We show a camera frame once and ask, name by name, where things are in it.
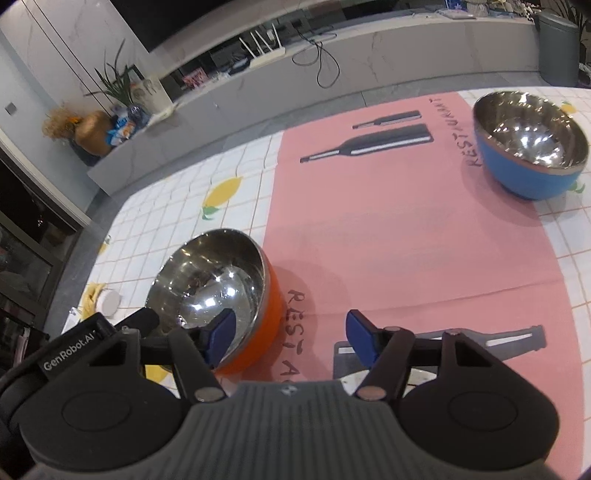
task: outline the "metal bowl rim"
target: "metal bowl rim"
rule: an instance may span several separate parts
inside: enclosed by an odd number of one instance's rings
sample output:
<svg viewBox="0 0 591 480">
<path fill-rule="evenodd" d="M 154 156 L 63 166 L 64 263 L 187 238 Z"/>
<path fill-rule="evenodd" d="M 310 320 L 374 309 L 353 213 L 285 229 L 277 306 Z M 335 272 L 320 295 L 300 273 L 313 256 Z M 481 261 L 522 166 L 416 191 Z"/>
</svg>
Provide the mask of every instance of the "metal bowl rim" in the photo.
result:
<svg viewBox="0 0 591 480">
<path fill-rule="evenodd" d="M 589 156 L 589 143 L 587 141 L 587 136 L 585 135 L 585 133 L 584 133 L 583 129 L 580 127 L 580 125 L 576 122 L 576 120 L 574 120 L 569 114 L 567 114 L 565 112 L 563 112 L 563 113 L 565 116 L 567 116 L 569 118 L 571 125 L 574 126 L 574 128 L 578 129 L 579 132 L 581 133 L 582 137 L 585 139 L 585 142 L 584 142 L 584 148 L 586 150 L 585 160 L 583 160 L 582 162 L 580 162 L 579 164 L 576 164 L 576 165 L 572 165 L 572 166 L 568 166 L 568 167 L 557 167 L 554 165 L 546 166 L 546 165 L 534 164 L 534 163 L 530 162 L 529 160 L 525 160 L 521 157 L 518 157 L 515 154 L 510 154 L 508 149 L 505 148 L 505 146 L 501 142 L 499 142 L 495 137 L 493 137 L 489 132 L 486 131 L 486 129 L 482 126 L 479 118 L 476 116 L 476 106 L 478 105 L 478 103 L 480 101 L 484 100 L 485 98 L 498 95 L 500 93 L 514 93 L 516 95 L 531 95 L 532 97 L 542 100 L 543 102 L 547 102 L 550 105 L 552 105 L 553 107 L 562 111 L 562 109 L 558 105 L 556 105 L 554 102 L 552 102 L 551 100 L 548 100 L 547 98 L 543 98 L 539 95 L 536 95 L 535 93 L 521 92 L 519 90 L 499 90 L 497 92 L 487 93 L 486 95 L 480 97 L 476 101 L 476 103 L 474 104 L 474 107 L 472 108 L 472 115 L 473 115 L 473 119 L 474 119 L 474 126 L 475 126 L 475 130 L 476 130 L 476 135 L 480 136 L 480 139 L 482 141 L 486 142 L 491 148 L 493 148 L 497 153 L 503 155 L 503 157 L 506 158 L 507 160 L 512 161 L 512 162 L 514 162 L 522 167 L 525 167 L 529 170 L 537 171 L 540 173 L 545 173 L 548 175 L 558 175 L 558 176 L 573 175 L 573 174 L 583 171 L 583 169 L 585 168 L 585 165 L 587 164 L 587 158 Z"/>
<path fill-rule="evenodd" d="M 175 256 L 175 254 L 178 253 L 179 250 L 183 249 L 189 243 L 193 242 L 194 240 L 196 240 L 197 238 L 200 238 L 203 235 L 207 235 L 207 234 L 212 233 L 212 232 L 232 232 L 232 233 L 238 233 L 239 235 L 246 237 L 247 240 L 250 241 L 255 246 L 256 251 L 257 251 L 257 253 L 258 253 L 258 255 L 259 255 L 260 259 L 261 259 L 261 263 L 262 263 L 262 267 L 263 267 L 263 271 L 262 271 L 262 276 L 263 276 L 262 296 L 261 296 L 261 302 L 260 302 L 260 304 L 259 304 L 259 306 L 258 306 L 258 308 L 256 310 L 255 317 L 252 319 L 252 322 L 249 325 L 249 328 L 246 330 L 244 336 L 242 337 L 242 339 L 240 340 L 240 342 L 238 343 L 238 345 L 236 346 L 236 348 L 232 352 L 226 353 L 226 355 L 222 358 L 222 361 L 217 366 L 217 368 L 220 368 L 220 367 L 223 367 L 223 366 L 231 363 L 240 354 L 240 352 L 242 352 L 244 350 L 244 348 L 245 348 L 244 339 L 252 337 L 252 335 L 254 334 L 254 332 L 256 332 L 261 327 L 262 322 L 263 322 L 263 319 L 265 317 L 265 313 L 267 312 L 268 304 L 269 304 L 269 296 L 270 296 L 270 289 L 271 289 L 271 272 L 269 270 L 269 259 L 267 258 L 267 255 L 265 255 L 265 252 L 262 250 L 262 248 L 250 237 L 250 235 L 247 235 L 244 232 L 242 232 L 241 230 L 236 230 L 234 228 L 216 228 L 216 229 L 213 229 L 213 230 L 208 230 L 207 232 L 200 233 L 199 235 L 197 235 L 196 237 L 192 238 L 191 240 L 186 241 L 183 245 L 181 245 L 180 247 L 178 247 L 167 258 L 167 260 L 164 263 L 164 265 L 162 265 L 162 268 L 160 268 L 158 274 L 154 277 L 154 281 L 150 285 L 150 290 L 148 292 L 148 296 L 146 298 L 146 301 L 145 301 L 144 306 L 145 307 L 148 307 L 148 302 L 150 300 L 150 293 L 152 292 L 152 287 L 156 283 L 156 280 L 158 280 L 158 277 L 162 273 L 162 270 L 164 270 L 164 268 L 168 264 L 169 260 L 173 256 Z"/>
</svg>

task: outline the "lemon print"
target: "lemon print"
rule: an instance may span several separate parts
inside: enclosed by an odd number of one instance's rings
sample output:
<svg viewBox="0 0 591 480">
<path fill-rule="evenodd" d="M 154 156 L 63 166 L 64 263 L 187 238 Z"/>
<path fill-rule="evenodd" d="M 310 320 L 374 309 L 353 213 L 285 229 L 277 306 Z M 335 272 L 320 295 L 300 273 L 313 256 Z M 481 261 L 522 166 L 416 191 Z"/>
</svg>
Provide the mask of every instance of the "lemon print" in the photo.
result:
<svg viewBox="0 0 591 480">
<path fill-rule="evenodd" d="M 574 107 L 574 105 L 570 102 L 567 102 L 567 101 L 562 102 L 562 106 L 560 108 L 567 115 L 572 115 L 574 113 L 577 113 L 577 109 Z"/>
<path fill-rule="evenodd" d="M 211 215 L 216 213 L 220 205 L 226 203 L 238 191 L 242 177 L 234 177 L 224 180 L 216 186 L 203 202 L 203 220 L 212 220 Z"/>
<path fill-rule="evenodd" d="M 107 247 L 111 244 L 111 236 L 107 235 L 105 240 L 103 241 L 102 245 L 99 248 L 99 255 L 102 254 L 105 250 L 107 250 Z"/>
<path fill-rule="evenodd" d="M 152 382 L 160 383 L 168 375 L 168 372 L 159 365 L 146 365 L 146 378 Z"/>
<path fill-rule="evenodd" d="M 583 193 L 584 190 L 585 190 L 585 184 L 583 183 L 582 185 L 579 186 L 579 182 L 577 180 L 575 180 L 574 183 L 569 187 L 570 192 Z"/>
</svg>

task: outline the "screw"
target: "screw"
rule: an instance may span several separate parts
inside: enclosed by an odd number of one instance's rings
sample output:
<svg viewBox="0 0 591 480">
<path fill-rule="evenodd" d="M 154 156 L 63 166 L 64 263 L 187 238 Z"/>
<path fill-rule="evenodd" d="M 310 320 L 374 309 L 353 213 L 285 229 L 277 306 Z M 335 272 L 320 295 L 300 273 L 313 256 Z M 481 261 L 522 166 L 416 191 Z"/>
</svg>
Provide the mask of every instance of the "screw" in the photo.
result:
<svg viewBox="0 0 591 480">
<path fill-rule="evenodd" d="M 204 403 L 221 400 L 226 394 L 218 387 L 203 387 L 195 391 L 195 398 Z"/>
<path fill-rule="evenodd" d="M 357 396 L 365 401 L 377 401 L 386 398 L 386 391 L 382 387 L 367 385 L 357 390 Z"/>
<path fill-rule="evenodd" d="M 295 395 L 297 393 L 297 387 L 293 385 L 286 385 L 281 389 L 281 393 L 287 395 L 288 397 L 291 397 L 292 395 Z"/>
</svg>

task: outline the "blue gripper pad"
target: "blue gripper pad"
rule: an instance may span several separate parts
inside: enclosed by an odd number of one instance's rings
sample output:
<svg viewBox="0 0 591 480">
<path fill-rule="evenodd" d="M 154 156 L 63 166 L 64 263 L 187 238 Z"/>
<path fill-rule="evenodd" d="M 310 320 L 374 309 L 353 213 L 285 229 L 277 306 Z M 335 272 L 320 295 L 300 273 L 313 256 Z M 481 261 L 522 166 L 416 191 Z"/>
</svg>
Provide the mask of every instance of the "blue gripper pad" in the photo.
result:
<svg viewBox="0 0 591 480">
<path fill-rule="evenodd" d="M 379 329 L 360 311 L 350 310 L 345 320 L 347 340 L 355 350 L 361 363 L 371 368 L 379 357 L 374 335 Z"/>
</svg>

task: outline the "glass door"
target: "glass door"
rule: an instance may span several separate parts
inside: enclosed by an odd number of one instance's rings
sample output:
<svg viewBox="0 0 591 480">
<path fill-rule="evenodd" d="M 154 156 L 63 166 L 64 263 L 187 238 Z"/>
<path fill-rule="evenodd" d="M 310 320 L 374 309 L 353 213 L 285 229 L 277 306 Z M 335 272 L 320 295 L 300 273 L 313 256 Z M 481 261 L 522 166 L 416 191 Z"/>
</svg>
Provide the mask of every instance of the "glass door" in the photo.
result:
<svg viewBox="0 0 591 480">
<path fill-rule="evenodd" d="M 41 330 L 81 230 L 0 149 L 0 309 Z"/>
</svg>

